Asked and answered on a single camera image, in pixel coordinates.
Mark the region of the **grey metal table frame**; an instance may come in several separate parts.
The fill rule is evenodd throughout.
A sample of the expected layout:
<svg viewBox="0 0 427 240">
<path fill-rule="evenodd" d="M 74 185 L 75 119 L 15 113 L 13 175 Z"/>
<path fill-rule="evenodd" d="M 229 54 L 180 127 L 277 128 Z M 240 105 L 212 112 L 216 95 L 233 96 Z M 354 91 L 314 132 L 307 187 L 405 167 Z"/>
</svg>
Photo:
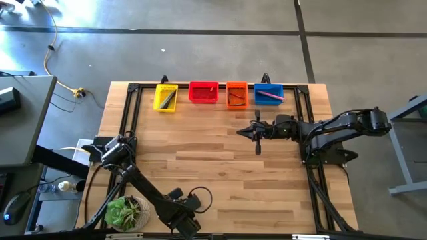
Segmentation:
<svg viewBox="0 0 427 240">
<path fill-rule="evenodd" d="M 405 184 L 391 187 L 389 194 L 397 195 L 427 190 L 427 180 L 414 181 L 408 163 L 427 163 L 427 118 L 408 115 L 427 107 L 427 93 L 411 98 L 405 106 L 388 114 L 392 124 L 389 132 Z"/>
</svg>

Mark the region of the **pink pencil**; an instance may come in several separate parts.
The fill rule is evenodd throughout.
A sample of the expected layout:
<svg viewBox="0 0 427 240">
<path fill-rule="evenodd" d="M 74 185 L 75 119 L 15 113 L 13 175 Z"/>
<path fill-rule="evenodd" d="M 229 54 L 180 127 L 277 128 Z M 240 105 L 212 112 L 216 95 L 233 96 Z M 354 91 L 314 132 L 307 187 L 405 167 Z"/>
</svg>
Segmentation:
<svg viewBox="0 0 427 240">
<path fill-rule="evenodd" d="M 274 95 L 274 94 L 271 94 L 271 93 L 268 93 L 268 92 L 265 92 L 265 91 L 259 91 L 259 90 L 257 90 L 256 92 L 259 93 L 260 95 L 264 95 L 264 96 L 270 97 L 272 99 L 277 99 L 277 100 L 280 100 L 280 101 L 285 101 L 286 100 L 284 97 L 280 97 L 279 95 Z"/>
</svg>

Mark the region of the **teal pen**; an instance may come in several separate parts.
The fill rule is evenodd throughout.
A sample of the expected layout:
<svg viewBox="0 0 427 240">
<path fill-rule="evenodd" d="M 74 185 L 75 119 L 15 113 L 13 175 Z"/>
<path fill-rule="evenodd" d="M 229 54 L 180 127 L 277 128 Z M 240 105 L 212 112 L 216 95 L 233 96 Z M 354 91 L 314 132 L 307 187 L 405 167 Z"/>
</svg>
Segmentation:
<svg viewBox="0 0 427 240">
<path fill-rule="evenodd" d="M 167 109 L 169 107 L 169 104 L 171 103 L 171 100 L 175 97 L 176 90 L 172 91 L 161 103 L 159 106 L 160 109 Z"/>
</svg>

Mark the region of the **silver extrusion bar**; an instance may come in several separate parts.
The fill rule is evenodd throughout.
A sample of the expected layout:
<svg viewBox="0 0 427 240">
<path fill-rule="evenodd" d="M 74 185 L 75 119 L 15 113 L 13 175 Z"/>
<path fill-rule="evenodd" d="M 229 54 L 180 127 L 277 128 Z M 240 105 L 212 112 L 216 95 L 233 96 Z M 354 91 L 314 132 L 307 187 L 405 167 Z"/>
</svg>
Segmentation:
<svg viewBox="0 0 427 240">
<path fill-rule="evenodd" d="M 105 236 L 105 240 L 142 240 L 141 233 L 112 233 Z"/>
<path fill-rule="evenodd" d="M 329 235 L 292 234 L 292 240 L 330 240 Z"/>
</svg>

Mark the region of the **blue plastic basket bin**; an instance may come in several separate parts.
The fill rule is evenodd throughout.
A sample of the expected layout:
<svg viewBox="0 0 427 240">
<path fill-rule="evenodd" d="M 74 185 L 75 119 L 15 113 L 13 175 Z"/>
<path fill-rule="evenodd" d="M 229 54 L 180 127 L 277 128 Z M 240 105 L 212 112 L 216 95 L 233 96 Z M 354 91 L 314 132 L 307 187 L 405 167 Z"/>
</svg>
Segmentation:
<svg viewBox="0 0 427 240">
<path fill-rule="evenodd" d="M 283 101 L 272 99 L 270 97 L 260 95 L 256 91 L 265 91 L 274 95 L 284 97 L 284 90 L 282 85 L 279 84 L 267 84 L 267 83 L 255 83 L 253 87 L 254 102 L 256 105 L 280 105 Z"/>
</svg>

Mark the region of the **green succulent in woven pot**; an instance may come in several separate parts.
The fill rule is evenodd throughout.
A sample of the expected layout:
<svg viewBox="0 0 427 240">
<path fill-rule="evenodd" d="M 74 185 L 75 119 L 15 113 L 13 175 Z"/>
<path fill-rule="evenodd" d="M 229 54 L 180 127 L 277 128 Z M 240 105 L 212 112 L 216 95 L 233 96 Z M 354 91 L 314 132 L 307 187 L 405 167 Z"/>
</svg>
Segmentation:
<svg viewBox="0 0 427 240">
<path fill-rule="evenodd" d="M 105 222 L 119 232 L 137 232 L 150 217 L 151 208 L 145 199 L 126 195 L 107 204 Z"/>
</svg>

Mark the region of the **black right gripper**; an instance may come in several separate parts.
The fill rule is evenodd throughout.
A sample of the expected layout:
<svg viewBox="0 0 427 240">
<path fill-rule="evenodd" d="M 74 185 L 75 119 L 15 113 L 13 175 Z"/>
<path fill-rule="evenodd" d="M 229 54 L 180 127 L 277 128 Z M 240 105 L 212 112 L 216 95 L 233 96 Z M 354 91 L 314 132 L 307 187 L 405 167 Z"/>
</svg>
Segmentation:
<svg viewBox="0 0 427 240">
<path fill-rule="evenodd" d="M 296 122 L 292 116 L 284 115 L 285 120 L 273 122 L 260 121 L 260 110 L 255 110 L 255 120 L 252 120 L 252 126 L 237 130 L 237 134 L 255 142 L 256 155 L 261 154 L 262 139 L 289 139 L 296 132 Z"/>
</svg>

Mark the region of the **yellow plastic basket bin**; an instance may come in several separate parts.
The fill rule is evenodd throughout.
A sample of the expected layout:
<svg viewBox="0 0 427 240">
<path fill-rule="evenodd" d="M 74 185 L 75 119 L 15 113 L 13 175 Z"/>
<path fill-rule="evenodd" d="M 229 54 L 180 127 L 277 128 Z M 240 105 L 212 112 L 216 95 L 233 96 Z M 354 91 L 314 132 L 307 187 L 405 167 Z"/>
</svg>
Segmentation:
<svg viewBox="0 0 427 240">
<path fill-rule="evenodd" d="M 157 87 L 155 89 L 153 110 L 163 112 L 163 113 L 174 113 L 176 110 L 178 89 L 179 89 L 178 85 L 157 84 Z M 173 108 L 172 109 L 160 109 L 159 106 L 161 105 L 163 100 L 174 90 L 176 90 L 176 94 L 175 94 L 175 102 L 173 104 Z"/>
</svg>

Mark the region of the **black box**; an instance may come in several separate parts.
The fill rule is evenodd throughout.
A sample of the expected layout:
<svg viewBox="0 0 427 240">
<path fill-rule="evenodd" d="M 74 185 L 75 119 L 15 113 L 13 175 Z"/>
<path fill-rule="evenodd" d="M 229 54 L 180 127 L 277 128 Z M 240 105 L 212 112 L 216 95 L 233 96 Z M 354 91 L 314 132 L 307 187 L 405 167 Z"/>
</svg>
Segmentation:
<svg viewBox="0 0 427 240">
<path fill-rule="evenodd" d="M 21 107 L 20 92 L 14 87 L 0 90 L 0 115 Z"/>
</svg>

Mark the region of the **black desk leg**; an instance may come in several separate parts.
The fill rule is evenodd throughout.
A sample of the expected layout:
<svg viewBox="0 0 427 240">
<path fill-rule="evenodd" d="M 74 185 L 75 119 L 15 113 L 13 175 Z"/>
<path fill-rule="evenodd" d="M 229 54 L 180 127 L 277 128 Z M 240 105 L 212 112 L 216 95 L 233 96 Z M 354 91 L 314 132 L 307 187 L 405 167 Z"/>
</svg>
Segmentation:
<svg viewBox="0 0 427 240">
<path fill-rule="evenodd" d="M 87 165 L 64 157 L 39 145 L 35 147 L 31 162 L 41 163 L 52 169 L 75 175 L 82 179 L 86 179 L 89 173 L 89 167 Z"/>
</svg>

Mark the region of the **orange plastic basket bin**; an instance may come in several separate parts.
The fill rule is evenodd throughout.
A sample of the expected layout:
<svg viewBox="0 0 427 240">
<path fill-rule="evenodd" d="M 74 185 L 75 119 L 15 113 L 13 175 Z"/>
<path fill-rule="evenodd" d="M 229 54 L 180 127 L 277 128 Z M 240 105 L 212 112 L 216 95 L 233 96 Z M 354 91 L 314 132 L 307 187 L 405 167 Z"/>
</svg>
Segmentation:
<svg viewBox="0 0 427 240">
<path fill-rule="evenodd" d="M 245 97 L 245 99 L 238 99 L 229 96 L 228 93 Z M 246 82 L 227 82 L 226 83 L 226 107 L 229 110 L 244 110 L 249 105 L 248 98 L 248 84 Z"/>
</svg>

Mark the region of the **grey desk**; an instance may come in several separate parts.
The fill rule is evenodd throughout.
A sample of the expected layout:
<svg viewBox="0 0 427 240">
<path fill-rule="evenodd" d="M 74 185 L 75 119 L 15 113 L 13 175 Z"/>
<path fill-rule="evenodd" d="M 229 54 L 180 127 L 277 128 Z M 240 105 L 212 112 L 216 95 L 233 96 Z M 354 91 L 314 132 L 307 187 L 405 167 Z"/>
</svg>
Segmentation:
<svg viewBox="0 0 427 240">
<path fill-rule="evenodd" d="M 0 77 L 0 91 L 15 88 L 21 102 L 0 114 L 0 167 L 31 162 L 56 82 L 55 76 Z"/>
</svg>

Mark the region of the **red plastic basket bin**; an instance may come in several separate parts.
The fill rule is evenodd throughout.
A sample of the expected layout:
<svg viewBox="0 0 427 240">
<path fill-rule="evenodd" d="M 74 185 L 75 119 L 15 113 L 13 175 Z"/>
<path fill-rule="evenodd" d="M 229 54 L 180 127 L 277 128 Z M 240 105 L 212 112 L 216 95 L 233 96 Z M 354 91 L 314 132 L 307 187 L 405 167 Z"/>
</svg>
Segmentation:
<svg viewBox="0 0 427 240">
<path fill-rule="evenodd" d="M 193 103 L 216 103 L 219 83 L 215 81 L 192 81 L 189 83 L 189 100 Z"/>
</svg>

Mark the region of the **black computer mouse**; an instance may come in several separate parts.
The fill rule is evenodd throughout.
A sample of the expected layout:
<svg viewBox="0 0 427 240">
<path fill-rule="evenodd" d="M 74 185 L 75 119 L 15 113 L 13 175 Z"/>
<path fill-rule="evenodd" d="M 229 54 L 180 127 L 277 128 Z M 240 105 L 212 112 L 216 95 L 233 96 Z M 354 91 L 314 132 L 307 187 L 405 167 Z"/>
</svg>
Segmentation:
<svg viewBox="0 0 427 240">
<path fill-rule="evenodd" d="M 25 209 L 31 198 L 31 194 L 27 191 L 22 191 L 13 196 L 3 212 L 3 221 L 6 225 L 15 225 L 23 217 Z"/>
</svg>

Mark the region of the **small white bottle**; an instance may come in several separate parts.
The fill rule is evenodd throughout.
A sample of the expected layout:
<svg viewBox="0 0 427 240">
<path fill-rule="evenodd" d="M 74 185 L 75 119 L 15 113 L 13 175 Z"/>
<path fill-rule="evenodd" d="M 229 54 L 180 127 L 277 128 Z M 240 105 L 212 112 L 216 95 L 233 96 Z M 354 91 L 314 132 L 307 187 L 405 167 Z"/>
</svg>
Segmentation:
<svg viewBox="0 0 427 240">
<path fill-rule="evenodd" d="M 69 181 L 62 181 L 57 185 L 57 187 L 62 192 L 70 192 L 70 193 L 78 192 L 76 184 Z"/>
</svg>

